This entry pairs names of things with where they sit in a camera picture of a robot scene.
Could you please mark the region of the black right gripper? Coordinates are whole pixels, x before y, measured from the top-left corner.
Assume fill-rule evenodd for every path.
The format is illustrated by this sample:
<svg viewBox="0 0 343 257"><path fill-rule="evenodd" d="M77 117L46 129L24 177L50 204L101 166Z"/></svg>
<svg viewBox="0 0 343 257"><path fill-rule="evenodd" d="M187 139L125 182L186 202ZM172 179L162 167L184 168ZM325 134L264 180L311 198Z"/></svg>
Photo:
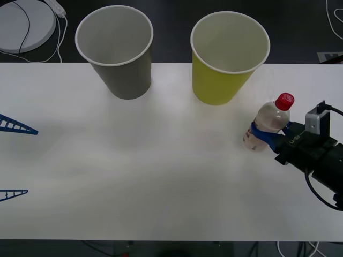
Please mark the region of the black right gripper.
<svg viewBox="0 0 343 257"><path fill-rule="evenodd" d="M303 172L340 171L340 143L330 137L330 122L320 126L319 134L291 121L283 128L285 135L261 131L254 122L251 131L273 151L278 151L275 159L283 165L292 164Z"/></svg>

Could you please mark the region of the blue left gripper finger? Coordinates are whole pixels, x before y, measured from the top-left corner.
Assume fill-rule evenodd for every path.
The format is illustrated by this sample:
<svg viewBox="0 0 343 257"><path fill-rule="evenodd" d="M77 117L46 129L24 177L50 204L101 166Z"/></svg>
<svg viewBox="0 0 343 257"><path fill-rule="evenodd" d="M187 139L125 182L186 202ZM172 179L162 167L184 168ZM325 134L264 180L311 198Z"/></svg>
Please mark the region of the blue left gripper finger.
<svg viewBox="0 0 343 257"><path fill-rule="evenodd" d="M5 115L1 115L1 132L38 135L38 131Z"/></svg>
<svg viewBox="0 0 343 257"><path fill-rule="evenodd" d="M28 190L0 190L0 202L10 200L28 193Z"/></svg>

